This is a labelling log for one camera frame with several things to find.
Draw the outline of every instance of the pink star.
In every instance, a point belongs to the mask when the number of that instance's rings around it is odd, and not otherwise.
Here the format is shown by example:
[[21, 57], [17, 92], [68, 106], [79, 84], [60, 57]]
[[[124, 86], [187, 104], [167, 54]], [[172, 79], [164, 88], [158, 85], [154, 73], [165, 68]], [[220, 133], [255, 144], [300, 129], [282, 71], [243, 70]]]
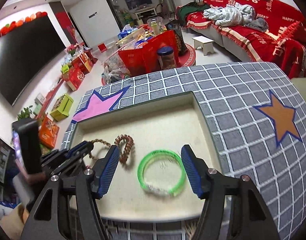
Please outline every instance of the pink star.
[[112, 111], [113, 107], [119, 102], [128, 89], [129, 86], [105, 98], [94, 90], [87, 101], [85, 108], [79, 110], [73, 116], [71, 123], [76, 123]]

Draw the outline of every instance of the red sofa cover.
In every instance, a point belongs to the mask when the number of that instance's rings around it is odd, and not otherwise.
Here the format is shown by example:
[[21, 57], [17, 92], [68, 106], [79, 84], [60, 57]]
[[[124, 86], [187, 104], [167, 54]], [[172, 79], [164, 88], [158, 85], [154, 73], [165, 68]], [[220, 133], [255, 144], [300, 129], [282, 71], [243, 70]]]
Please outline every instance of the red sofa cover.
[[[211, 7], [225, 7], [227, 4], [250, 4], [255, 8], [257, 17], [264, 18], [269, 31], [280, 35], [290, 24], [300, 21], [306, 27], [303, 14], [294, 7], [279, 0], [203, 0]], [[292, 39], [276, 41], [266, 33], [243, 27], [223, 27], [215, 25], [214, 21], [205, 19], [203, 12], [191, 13], [187, 16], [187, 27], [205, 29], [212, 25], [221, 35], [232, 39], [242, 47], [252, 61], [270, 61], [277, 64], [291, 79], [301, 72], [304, 46]]]

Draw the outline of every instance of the metal screw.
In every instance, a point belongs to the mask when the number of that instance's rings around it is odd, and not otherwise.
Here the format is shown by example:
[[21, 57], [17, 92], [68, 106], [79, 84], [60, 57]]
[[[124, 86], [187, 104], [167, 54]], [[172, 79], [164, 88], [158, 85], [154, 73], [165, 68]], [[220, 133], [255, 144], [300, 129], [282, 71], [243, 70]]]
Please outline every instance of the metal screw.
[[91, 175], [93, 173], [93, 170], [92, 169], [86, 169], [85, 171], [84, 171], [84, 174], [85, 175]]
[[242, 180], [243, 181], [250, 181], [250, 177], [247, 175], [242, 175]]
[[214, 174], [217, 173], [217, 170], [214, 169], [214, 168], [209, 168], [209, 169], [207, 170], [207, 172], [210, 173], [210, 174], [212, 174], [212, 175], [214, 175]]
[[57, 181], [58, 179], [59, 179], [59, 176], [57, 176], [57, 175], [53, 175], [51, 177], [51, 181]]

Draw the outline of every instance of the green plant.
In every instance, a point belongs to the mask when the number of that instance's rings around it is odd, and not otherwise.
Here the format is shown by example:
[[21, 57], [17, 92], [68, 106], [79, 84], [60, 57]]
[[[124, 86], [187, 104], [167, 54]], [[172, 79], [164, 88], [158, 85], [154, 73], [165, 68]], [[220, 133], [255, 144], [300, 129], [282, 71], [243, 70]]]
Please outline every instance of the green plant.
[[26, 107], [26, 108], [23, 108], [23, 110], [21, 110], [21, 112], [17, 115], [17, 120], [21, 120], [23, 118], [28, 118], [31, 116], [32, 114], [32, 108], [33, 106], [29, 106], [29, 107]]

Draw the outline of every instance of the gray checkered cloth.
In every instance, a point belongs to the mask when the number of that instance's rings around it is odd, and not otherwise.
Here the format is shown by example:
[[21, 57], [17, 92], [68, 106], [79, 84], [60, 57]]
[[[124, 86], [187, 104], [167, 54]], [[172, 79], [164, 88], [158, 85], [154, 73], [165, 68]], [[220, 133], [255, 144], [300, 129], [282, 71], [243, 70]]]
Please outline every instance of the gray checkered cloth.
[[[108, 96], [131, 86], [115, 109], [148, 100], [193, 91], [213, 135], [222, 173], [249, 175], [260, 190], [274, 218], [281, 239], [290, 239], [306, 217], [306, 103], [285, 74], [273, 63], [224, 63], [183, 67], [129, 78], [98, 87]], [[277, 147], [271, 120], [253, 106], [269, 104], [269, 90], [286, 106], [296, 108], [295, 124], [303, 143], [287, 135]], [[86, 92], [77, 111], [92, 94]], [[75, 128], [65, 133], [62, 148], [69, 147]], [[229, 216], [221, 229], [227, 232]], [[132, 223], [122, 223], [114, 239], [185, 239], [184, 223], [157, 230], [157, 224], [142, 224], [131, 237]]]

